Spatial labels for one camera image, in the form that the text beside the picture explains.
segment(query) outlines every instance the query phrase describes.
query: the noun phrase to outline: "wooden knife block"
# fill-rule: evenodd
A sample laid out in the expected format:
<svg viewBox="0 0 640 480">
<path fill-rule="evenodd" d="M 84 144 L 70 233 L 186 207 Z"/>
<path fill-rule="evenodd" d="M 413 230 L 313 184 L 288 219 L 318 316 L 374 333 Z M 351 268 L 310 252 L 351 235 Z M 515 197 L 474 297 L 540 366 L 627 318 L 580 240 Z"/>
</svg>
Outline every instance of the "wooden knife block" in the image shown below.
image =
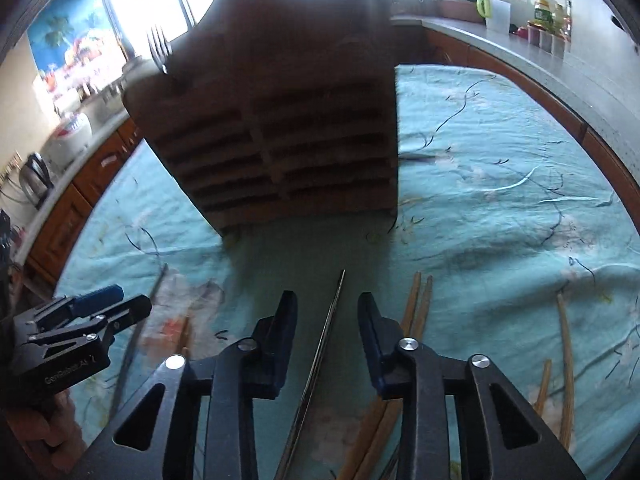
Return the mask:
<svg viewBox="0 0 640 480">
<path fill-rule="evenodd" d="M 388 15 L 372 0 L 214 0 L 168 75 L 124 103 L 218 232 L 288 216 L 395 211 Z"/>
</svg>

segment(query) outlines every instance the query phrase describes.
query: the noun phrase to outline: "white container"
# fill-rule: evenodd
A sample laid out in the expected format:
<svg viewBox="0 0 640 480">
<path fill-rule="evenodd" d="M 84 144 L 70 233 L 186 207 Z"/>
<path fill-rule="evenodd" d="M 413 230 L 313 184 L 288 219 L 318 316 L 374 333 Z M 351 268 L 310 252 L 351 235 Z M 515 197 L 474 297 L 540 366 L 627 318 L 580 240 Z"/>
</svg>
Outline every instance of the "white container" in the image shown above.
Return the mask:
<svg viewBox="0 0 640 480">
<path fill-rule="evenodd" d="M 551 53 L 559 58 L 564 58 L 564 38 L 553 36 L 551 39 Z"/>
<path fill-rule="evenodd" d="M 546 50 L 549 54 L 551 54 L 551 38 L 552 35 L 549 34 L 546 30 L 540 31 L 540 48 L 542 50 Z"/>
<path fill-rule="evenodd" d="M 540 46 L 540 29 L 527 25 L 527 32 L 529 33 L 529 43 L 535 46 Z"/>
<path fill-rule="evenodd" d="M 60 123 L 40 153 L 45 161 L 52 162 L 57 170 L 66 170 L 76 156 L 84 152 L 91 136 L 88 117 L 85 114 L 75 114 Z"/>
<path fill-rule="evenodd" d="M 502 0 L 489 1 L 491 2 L 491 16 L 486 18 L 486 28 L 508 34 L 511 23 L 511 4 Z"/>
</svg>

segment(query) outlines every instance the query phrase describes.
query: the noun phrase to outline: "plastic container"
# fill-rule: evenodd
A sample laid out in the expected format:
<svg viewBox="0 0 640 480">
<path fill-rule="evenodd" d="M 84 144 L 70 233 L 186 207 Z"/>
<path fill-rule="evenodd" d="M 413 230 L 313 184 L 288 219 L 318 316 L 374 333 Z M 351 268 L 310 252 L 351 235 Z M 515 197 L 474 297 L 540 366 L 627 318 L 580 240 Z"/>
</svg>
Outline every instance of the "plastic container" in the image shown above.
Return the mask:
<svg viewBox="0 0 640 480">
<path fill-rule="evenodd" d="M 557 4 L 556 8 L 553 12 L 554 17 L 554 33 L 559 34 L 562 32 L 562 28 L 564 27 L 564 9 L 562 5 Z"/>
<path fill-rule="evenodd" d="M 540 43 L 539 46 L 542 50 L 546 50 L 549 54 L 551 54 L 551 44 L 553 43 L 553 36 L 549 34 L 546 30 L 540 31 Z"/>
<path fill-rule="evenodd" d="M 527 32 L 529 33 L 529 43 L 540 46 L 540 29 L 532 25 L 527 25 Z"/>
<path fill-rule="evenodd" d="M 564 58 L 564 38 L 561 36 L 552 36 L 551 53 L 559 58 Z"/>
<path fill-rule="evenodd" d="M 478 13 L 484 17 L 486 28 L 501 32 L 509 33 L 509 25 L 511 23 L 511 4 L 502 0 L 478 0 Z"/>
<path fill-rule="evenodd" d="M 533 22 L 545 30 L 553 30 L 554 17 L 549 9 L 548 0 L 536 0 L 533 10 Z"/>
</svg>

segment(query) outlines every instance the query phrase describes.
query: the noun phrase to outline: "kitchen utensil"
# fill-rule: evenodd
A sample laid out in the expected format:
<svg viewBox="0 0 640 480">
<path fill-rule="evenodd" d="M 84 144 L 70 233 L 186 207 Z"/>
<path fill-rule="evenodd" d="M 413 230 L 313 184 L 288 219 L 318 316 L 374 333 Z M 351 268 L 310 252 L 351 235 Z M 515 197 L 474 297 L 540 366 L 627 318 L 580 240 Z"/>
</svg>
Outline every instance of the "kitchen utensil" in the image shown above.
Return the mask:
<svg viewBox="0 0 640 480">
<path fill-rule="evenodd" d="M 40 209 L 44 201 L 53 189 L 53 183 L 49 176 L 49 170 L 39 153 L 31 153 L 27 162 L 20 169 L 20 187 L 27 199 L 36 209 Z"/>
<path fill-rule="evenodd" d="M 151 57 L 160 72 L 166 74 L 166 62 L 173 53 L 171 44 L 166 40 L 162 27 L 157 25 L 151 27 L 146 33 L 146 39 L 149 42 L 149 50 Z"/>
<path fill-rule="evenodd" d="M 64 171 L 91 141 L 92 129 L 86 114 L 73 114 L 62 120 L 42 147 L 50 168 Z"/>
<path fill-rule="evenodd" d="M 478 14 L 476 4 L 466 0 L 433 0 L 438 14 L 443 18 L 462 20 L 463 22 L 484 23 Z"/>
<path fill-rule="evenodd" d="M 478 14 L 486 19 L 486 28 L 495 32 L 509 33 L 511 4 L 502 0 L 478 0 Z"/>
<path fill-rule="evenodd" d="M 305 423 L 306 412 L 308 412 L 309 403 L 311 402 L 311 397 L 313 396 L 314 390 L 316 388 L 316 382 L 318 380 L 318 374 L 320 372 L 320 365 L 322 364 L 322 357 L 324 356 L 324 351 L 326 349 L 326 343 L 329 338 L 331 325 L 334 322 L 335 309 L 338 306 L 338 300 L 340 300 L 340 292 L 342 291 L 343 282 L 344 269 L 340 272 L 340 278 L 338 279 L 338 287 L 336 288 L 334 294 L 334 300 L 331 302 L 331 305 L 329 305 L 329 312 L 326 315 L 324 327 L 322 327 L 322 333 L 320 334 L 320 341 L 318 342 L 316 355 L 314 356 L 314 360 L 311 363 L 311 371 L 309 372 L 309 377 L 306 380 L 305 389 L 302 392 L 302 398 L 300 399 L 298 409 L 296 410 L 296 415 L 293 419 L 293 424 L 291 426 L 291 430 L 289 431 L 289 437 L 287 438 L 287 442 L 285 444 L 284 453 L 280 458 L 280 463 L 278 464 L 278 469 L 274 476 L 274 480 L 284 480 L 284 478 L 287 476 L 287 472 L 289 471 L 291 459 L 293 459 L 293 453 L 296 450 L 296 445 L 298 444 L 298 439 L 300 437 L 300 431 L 302 430 L 302 425 Z"/>
</svg>

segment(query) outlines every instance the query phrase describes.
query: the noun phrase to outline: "countertop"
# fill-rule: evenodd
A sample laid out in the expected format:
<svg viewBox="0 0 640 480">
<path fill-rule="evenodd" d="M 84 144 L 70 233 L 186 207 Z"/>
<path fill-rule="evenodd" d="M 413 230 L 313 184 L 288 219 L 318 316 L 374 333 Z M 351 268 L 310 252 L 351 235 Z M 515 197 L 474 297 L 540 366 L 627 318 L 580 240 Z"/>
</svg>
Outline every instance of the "countertop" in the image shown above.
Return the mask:
<svg viewBox="0 0 640 480">
<path fill-rule="evenodd" d="M 394 25 L 422 25 L 464 41 L 513 66 L 547 88 L 580 115 L 616 152 L 637 182 L 640 182 L 640 118 L 612 92 L 610 82 L 588 70 L 570 52 L 564 60 L 529 44 L 514 34 L 487 30 L 478 23 L 447 18 L 396 16 Z"/>
<path fill-rule="evenodd" d="M 94 132 L 91 143 L 89 143 L 86 150 L 84 150 L 84 152 L 82 152 L 81 155 L 79 155 L 78 158 L 76 158 L 76 160 L 66 168 L 65 173 L 60 176 L 52 192 L 36 213 L 36 216 L 34 216 L 33 220 L 31 220 L 30 224 L 25 228 L 25 235 L 22 240 L 22 244 L 14 254 L 13 261 L 15 264 L 24 265 L 27 260 L 27 256 L 33 247 L 33 243 L 40 233 L 40 229 L 51 214 L 51 211 L 53 211 L 53 208 L 65 192 L 66 188 L 71 184 L 78 172 L 82 170 L 89 158 L 98 150 L 98 148 L 100 148 L 100 146 L 104 144 L 104 141 L 107 140 L 115 130 L 122 126 L 127 119 L 129 119 L 129 114 L 126 110 L 122 110 L 108 119 Z"/>
</svg>

